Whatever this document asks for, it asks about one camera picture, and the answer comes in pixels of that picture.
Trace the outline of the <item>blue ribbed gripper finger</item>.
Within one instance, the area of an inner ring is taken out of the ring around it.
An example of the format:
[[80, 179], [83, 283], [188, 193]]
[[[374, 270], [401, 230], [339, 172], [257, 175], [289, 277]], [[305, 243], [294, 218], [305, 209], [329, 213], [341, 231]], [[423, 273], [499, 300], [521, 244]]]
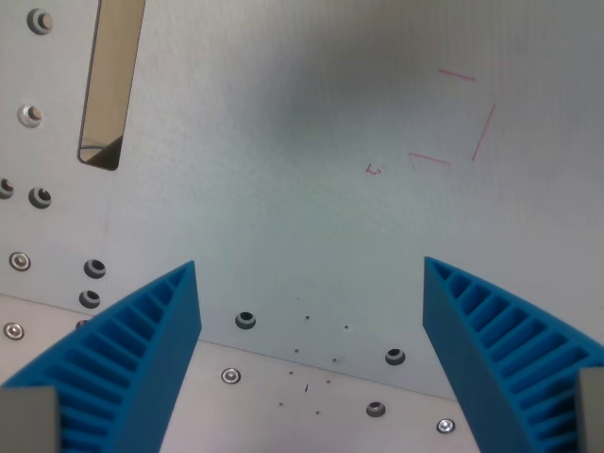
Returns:
[[559, 318], [434, 258], [423, 327], [482, 452], [576, 452], [579, 370], [603, 347]]
[[157, 452], [201, 330], [188, 261], [89, 319], [3, 385], [57, 391], [63, 452]]

